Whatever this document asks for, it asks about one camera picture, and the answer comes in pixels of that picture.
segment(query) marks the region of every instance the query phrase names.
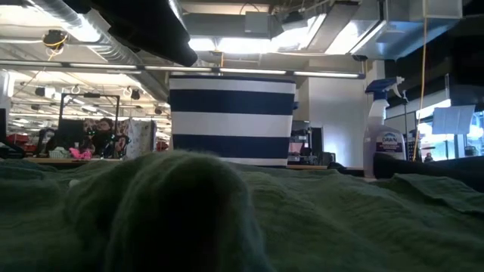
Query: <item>striped bin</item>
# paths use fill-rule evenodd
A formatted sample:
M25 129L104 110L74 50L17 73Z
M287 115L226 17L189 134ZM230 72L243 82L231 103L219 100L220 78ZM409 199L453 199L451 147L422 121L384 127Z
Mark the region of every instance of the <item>striped bin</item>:
M294 82L172 76L169 85L174 149L247 165L287 165Z

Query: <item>desk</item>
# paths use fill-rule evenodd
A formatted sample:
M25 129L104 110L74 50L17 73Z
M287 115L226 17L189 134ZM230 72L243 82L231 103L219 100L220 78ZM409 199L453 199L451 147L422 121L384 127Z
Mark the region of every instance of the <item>desk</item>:
M47 165L47 166L52 166L54 168L57 168L59 170L64 170L64 169L73 169L80 167L81 165L84 165L89 162L96 162L99 160L104 160L107 162L119 162L118 159L50 159L50 158L24 158L25 160L29 162L35 162L40 165Z

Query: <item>ductwork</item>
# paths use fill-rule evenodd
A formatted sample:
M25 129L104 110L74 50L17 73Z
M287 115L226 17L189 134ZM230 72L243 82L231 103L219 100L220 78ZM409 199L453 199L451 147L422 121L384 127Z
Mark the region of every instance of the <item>ductwork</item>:
M38 10L49 14L60 21L61 26L74 38L81 42L98 42L102 44L89 46L96 54L110 63L140 64L141 59L116 41L106 29L100 26L106 24L94 10L87 14L77 14L62 0L27 0ZM139 81L156 100L166 100L168 88L157 81L149 72L142 71L138 75L129 75Z

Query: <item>wall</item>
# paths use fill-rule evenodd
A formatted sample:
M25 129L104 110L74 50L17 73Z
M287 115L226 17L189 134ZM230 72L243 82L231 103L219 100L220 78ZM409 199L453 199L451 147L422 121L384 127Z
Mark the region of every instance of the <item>wall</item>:
M299 108L294 110L293 119L295 121L309 121L309 80L305 80L297 89L297 98Z
M311 126L323 128L324 151L335 153L344 166L363 166L363 136L373 101L365 89L369 82L382 78L384 62L375 61L363 80L309 79Z

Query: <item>cable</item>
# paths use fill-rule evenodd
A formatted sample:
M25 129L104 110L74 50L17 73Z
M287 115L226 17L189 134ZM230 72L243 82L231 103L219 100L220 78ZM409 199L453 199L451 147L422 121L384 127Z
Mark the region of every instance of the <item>cable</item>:
M59 48L59 46L60 46L60 45L61 45L61 44L56 45L55 50L57 50L57 49ZM59 54L61 54L61 53L62 53L62 52L55 54L55 53L52 51L52 54L49 56L49 58L47 59L47 61L51 61L53 57L55 57L55 56L57 56L57 55L59 55ZM31 79L30 79L30 80L29 80L29 81L28 81L28 82L27 82L27 83L26 83L26 84L25 84L25 85L24 85L24 86L23 86L23 87L22 87L20 90L18 90L18 91L17 91L15 94L13 94L13 95L12 95L12 97L14 97L14 96L15 96L15 95L17 95L18 93L22 92L22 91L23 91L23 90L24 90L24 89L25 89L25 88L26 88L26 87L27 87L27 86L28 86L28 85L29 85L29 84L30 84L30 83L31 83L31 82L32 82L32 81L33 81L33 80L34 80L34 79L35 79L35 78L36 78L36 77L37 77L37 76L40 74L40 72L44 72L44 71L45 71L45 68L46 68L46 67L44 67L42 70L37 71L37 73L36 73L35 75L33 75L33 77L32 77L32 78L31 78Z
M249 2L245 2L245 3L242 5L242 8L240 8L239 15L241 15L241 14L242 14L242 10L243 10L243 9L245 8L245 6L247 6L247 5L251 5L251 6L253 6L253 7L254 7L254 8L257 10L257 12L260 12L260 10L259 10L259 8L258 8L257 6L255 6L254 4L251 4L251 3L249 3Z
M422 53L422 86L421 86L421 92L420 92L420 111L419 113L422 112L422 108L424 107L424 93L425 93L425 63L426 63L426 58L427 58L427 25L428 25L428 19L427 19L427 13L425 12L424 20L423 20L423 53ZM414 146L414 157L412 159L412 162L415 161L415 158L417 157L417 141L418 138L420 137L420 131L418 130L418 127L420 126L420 121L421 121L421 114L418 115L418 123L417 123L417 135L415 138L415 146Z

